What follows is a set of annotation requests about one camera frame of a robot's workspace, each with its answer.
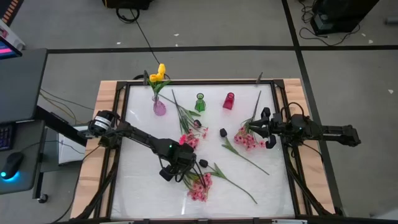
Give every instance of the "keyboard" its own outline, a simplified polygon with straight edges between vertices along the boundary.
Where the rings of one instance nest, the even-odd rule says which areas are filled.
[[[13,124],[0,124],[0,151],[12,149],[14,129]]]

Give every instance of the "small vase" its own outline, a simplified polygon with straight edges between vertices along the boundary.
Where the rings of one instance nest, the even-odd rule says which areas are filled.
[[[152,101],[154,102],[154,112],[157,116],[163,116],[166,114],[166,106],[159,100],[159,97],[152,97]]]

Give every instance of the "yellow flower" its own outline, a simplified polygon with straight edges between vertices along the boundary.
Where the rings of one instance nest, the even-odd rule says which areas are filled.
[[[156,81],[157,81],[157,75],[155,75],[155,74],[150,75],[150,76],[149,76],[149,81],[150,81],[150,82],[153,82],[153,83],[156,82]]]
[[[166,66],[163,63],[159,64],[159,68],[157,69],[157,72],[158,72],[158,74],[160,73],[160,74],[164,75],[166,73]]]
[[[163,80],[163,77],[164,77],[163,74],[158,73],[158,74],[156,75],[156,81],[162,81],[162,80]]]

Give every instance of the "blue light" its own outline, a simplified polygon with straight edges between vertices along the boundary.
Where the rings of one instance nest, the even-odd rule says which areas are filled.
[[[7,183],[15,182],[18,180],[18,177],[19,177],[19,171],[16,172],[16,174],[13,177],[11,177],[10,179],[7,179],[7,180],[3,179],[3,181],[5,181]]]

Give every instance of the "monitor screen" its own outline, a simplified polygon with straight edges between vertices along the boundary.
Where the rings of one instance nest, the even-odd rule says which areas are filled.
[[[22,56],[20,51],[13,47],[4,38],[0,37],[0,60],[20,56]]]

